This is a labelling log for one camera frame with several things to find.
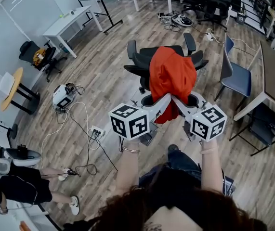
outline black and white pattern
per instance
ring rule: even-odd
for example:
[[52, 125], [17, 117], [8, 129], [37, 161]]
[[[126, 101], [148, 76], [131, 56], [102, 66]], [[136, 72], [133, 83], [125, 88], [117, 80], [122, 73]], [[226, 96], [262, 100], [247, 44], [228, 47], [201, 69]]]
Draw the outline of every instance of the black and white pattern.
[[218, 134], [222, 133], [223, 132], [223, 127], [224, 127], [224, 123], [225, 123], [225, 120], [220, 122], [219, 124], [215, 125], [213, 128], [212, 128], [212, 132], [211, 132], [211, 135], [210, 135], [210, 140], [217, 136]]
[[148, 129], [147, 116], [143, 115], [139, 118], [129, 121], [129, 127], [130, 127], [131, 138], [134, 138], [137, 135], [140, 135], [143, 132], [147, 131]]
[[192, 132], [206, 139], [209, 127], [199, 121], [193, 120]]
[[136, 108], [124, 105], [121, 108], [113, 111], [112, 113], [115, 114], [115, 115], [118, 115], [120, 117], [127, 118], [130, 115], [132, 115], [134, 112], [136, 112], [137, 110], [138, 109], [136, 109]]
[[202, 112], [201, 114], [211, 123], [215, 123], [224, 117], [224, 115], [214, 107]]
[[113, 116], [111, 116], [110, 118], [112, 120], [113, 131], [126, 138], [127, 133], [126, 133], [126, 128], [124, 126], [124, 122], [114, 118]]

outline blue jeans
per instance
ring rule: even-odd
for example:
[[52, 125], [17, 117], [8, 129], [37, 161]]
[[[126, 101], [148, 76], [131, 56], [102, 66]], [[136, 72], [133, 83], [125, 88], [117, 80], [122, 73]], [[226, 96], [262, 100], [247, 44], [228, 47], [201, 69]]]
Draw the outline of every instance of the blue jeans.
[[[142, 185], [144, 181], [153, 178], [161, 167], [162, 165], [157, 165], [153, 167], [148, 173], [140, 177], [139, 184]], [[168, 162], [165, 164], [165, 167], [183, 170], [189, 175], [197, 178], [198, 180], [201, 180], [201, 171], [198, 165], [189, 156], [180, 150], [171, 150], [168, 152]]]

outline tattoo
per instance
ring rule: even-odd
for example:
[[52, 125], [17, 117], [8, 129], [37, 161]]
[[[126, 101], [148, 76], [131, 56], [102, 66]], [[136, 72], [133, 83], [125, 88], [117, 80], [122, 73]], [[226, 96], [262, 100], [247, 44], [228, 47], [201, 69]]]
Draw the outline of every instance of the tattoo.
[[162, 231], [162, 225], [149, 222], [144, 225], [144, 231]]

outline whiteboard stand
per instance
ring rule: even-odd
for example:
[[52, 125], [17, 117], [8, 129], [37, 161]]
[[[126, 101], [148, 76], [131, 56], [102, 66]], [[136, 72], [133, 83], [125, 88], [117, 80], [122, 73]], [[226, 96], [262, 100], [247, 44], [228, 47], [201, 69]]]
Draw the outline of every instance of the whiteboard stand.
[[[78, 0], [78, 1], [79, 1], [80, 5], [83, 7], [83, 4], [81, 3], [81, 1], [84, 1], [84, 0]], [[109, 19], [109, 21], [110, 21], [110, 23], [111, 23], [112, 25], [111, 25], [108, 29], [106, 29], [106, 30], [104, 31], [104, 33], [107, 35], [107, 34], [108, 34], [108, 31], [109, 31], [110, 29], [112, 29], [114, 26], [116, 26], [116, 25], [119, 24], [119, 23], [123, 24], [123, 20], [121, 19], [121, 20], [117, 21], [116, 23], [114, 23], [113, 20], [112, 20], [112, 18], [111, 18], [110, 15], [109, 15], [109, 12], [108, 12], [108, 10], [107, 10], [107, 8], [106, 8], [106, 6], [105, 6], [104, 1], [103, 1], [103, 0], [100, 0], [100, 1], [101, 1], [102, 5], [103, 5], [103, 7], [104, 7], [104, 9], [105, 9], [106, 14], [105, 14], [105, 13], [95, 13], [95, 12], [94, 12], [94, 14], [95, 14], [97, 17], [98, 17], [98, 15], [105, 15], [105, 16], [108, 16], [108, 19]], [[87, 17], [88, 17], [88, 21], [86, 21], [86, 22], [83, 24], [83, 26], [85, 26], [85, 24], [87, 24], [90, 20], [93, 19], [93, 18], [90, 18], [90, 17], [88, 16], [87, 13], [86, 13], [86, 15], [87, 15]]]

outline power outlet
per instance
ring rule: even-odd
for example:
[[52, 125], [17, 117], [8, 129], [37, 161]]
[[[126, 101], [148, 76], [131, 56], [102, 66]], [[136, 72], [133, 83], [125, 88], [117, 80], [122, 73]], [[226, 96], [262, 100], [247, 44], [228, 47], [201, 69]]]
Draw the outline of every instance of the power outlet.
[[100, 129], [100, 128], [98, 128], [98, 127], [96, 127], [96, 126], [92, 126], [91, 127], [91, 129], [89, 130], [89, 135], [91, 136], [92, 135], [92, 133], [93, 133], [93, 131], [94, 130], [96, 130], [96, 131], [99, 131], [100, 132], [100, 135], [99, 135], [99, 137], [98, 137], [98, 140], [102, 140], [102, 138], [104, 137], [104, 135], [105, 135], [105, 130], [103, 130], [103, 129]]
[[206, 33], [208, 41], [213, 41], [213, 37], [211, 33]]

